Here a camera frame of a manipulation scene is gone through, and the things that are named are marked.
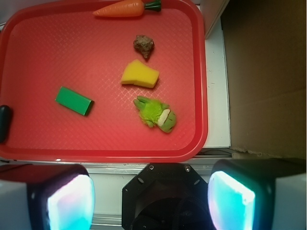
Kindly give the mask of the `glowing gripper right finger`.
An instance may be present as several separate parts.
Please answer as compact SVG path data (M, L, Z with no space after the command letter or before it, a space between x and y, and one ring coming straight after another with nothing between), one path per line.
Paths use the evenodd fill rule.
M208 205L218 230L305 230L307 163L219 160L208 183Z

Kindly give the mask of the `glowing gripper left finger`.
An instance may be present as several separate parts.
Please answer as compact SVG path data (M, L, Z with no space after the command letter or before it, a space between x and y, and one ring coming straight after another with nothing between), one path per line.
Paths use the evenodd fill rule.
M2 230L89 230L94 183L80 164L0 167Z

